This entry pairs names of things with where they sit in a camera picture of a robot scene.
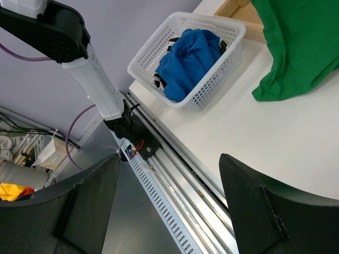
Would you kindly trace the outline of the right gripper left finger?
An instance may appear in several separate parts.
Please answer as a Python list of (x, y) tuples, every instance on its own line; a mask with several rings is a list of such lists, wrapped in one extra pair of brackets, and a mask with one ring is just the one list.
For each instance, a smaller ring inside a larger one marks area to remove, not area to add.
[(112, 154), (35, 193), (1, 202), (1, 253), (101, 253), (119, 176)]

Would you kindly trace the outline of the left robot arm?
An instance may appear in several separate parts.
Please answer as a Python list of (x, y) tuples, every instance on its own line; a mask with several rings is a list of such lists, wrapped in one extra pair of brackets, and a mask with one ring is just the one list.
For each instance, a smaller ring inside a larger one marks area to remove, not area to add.
[(1, 1), (1, 107), (66, 132), (89, 105), (73, 71), (94, 70), (103, 57), (109, 87), (124, 88), (136, 39), (127, 34), (142, 1)]

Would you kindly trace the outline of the black white striped tank top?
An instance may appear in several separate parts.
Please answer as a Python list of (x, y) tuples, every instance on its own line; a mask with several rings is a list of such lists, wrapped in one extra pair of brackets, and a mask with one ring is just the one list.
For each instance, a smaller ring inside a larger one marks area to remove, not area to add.
[[(167, 44), (167, 52), (170, 52), (173, 44), (178, 40), (179, 38), (172, 38), (169, 40)], [(229, 48), (229, 45), (222, 39), (219, 41), (219, 52), (221, 55), (225, 53), (225, 51)], [(165, 87), (167, 86), (166, 81), (157, 73), (155, 72), (153, 75), (153, 86), (156, 87), (158, 90), (164, 91)]]

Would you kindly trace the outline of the blue tank top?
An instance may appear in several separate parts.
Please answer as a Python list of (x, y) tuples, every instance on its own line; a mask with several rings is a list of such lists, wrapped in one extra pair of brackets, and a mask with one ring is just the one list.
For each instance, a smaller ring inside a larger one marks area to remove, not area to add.
[(209, 30), (186, 29), (182, 33), (155, 70), (167, 83), (161, 90), (167, 99), (178, 103), (189, 95), (222, 56), (220, 39)]

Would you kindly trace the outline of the green tank top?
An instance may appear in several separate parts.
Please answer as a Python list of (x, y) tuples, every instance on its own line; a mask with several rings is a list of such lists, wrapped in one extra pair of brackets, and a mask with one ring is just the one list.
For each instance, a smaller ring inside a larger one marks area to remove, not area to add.
[(252, 1), (273, 58), (259, 102), (306, 94), (338, 69), (338, 1)]

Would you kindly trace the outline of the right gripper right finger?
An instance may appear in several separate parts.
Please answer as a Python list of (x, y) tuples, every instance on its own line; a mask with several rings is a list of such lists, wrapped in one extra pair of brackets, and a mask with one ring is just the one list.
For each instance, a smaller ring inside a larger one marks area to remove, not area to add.
[(338, 200), (311, 194), (228, 154), (219, 171), (239, 253), (338, 253)]

